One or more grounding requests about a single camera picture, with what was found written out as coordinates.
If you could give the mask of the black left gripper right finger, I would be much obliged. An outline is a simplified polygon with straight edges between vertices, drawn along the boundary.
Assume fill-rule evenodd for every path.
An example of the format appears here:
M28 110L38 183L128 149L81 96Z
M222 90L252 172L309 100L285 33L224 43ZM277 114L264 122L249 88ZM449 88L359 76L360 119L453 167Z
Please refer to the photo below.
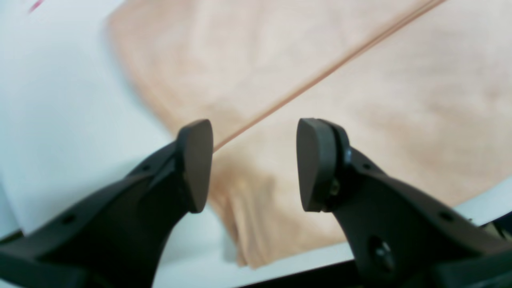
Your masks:
M510 288L510 242L386 175L339 125L301 118L296 153L303 209L334 215L367 288Z

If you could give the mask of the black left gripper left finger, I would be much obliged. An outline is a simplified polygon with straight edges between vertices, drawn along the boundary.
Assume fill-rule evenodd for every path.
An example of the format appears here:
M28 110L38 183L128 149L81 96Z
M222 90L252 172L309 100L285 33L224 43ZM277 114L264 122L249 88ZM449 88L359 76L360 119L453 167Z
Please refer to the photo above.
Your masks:
M174 226L205 207L212 153L209 120L183 126L123 179L2 244L2 280L24 288L150 288Z

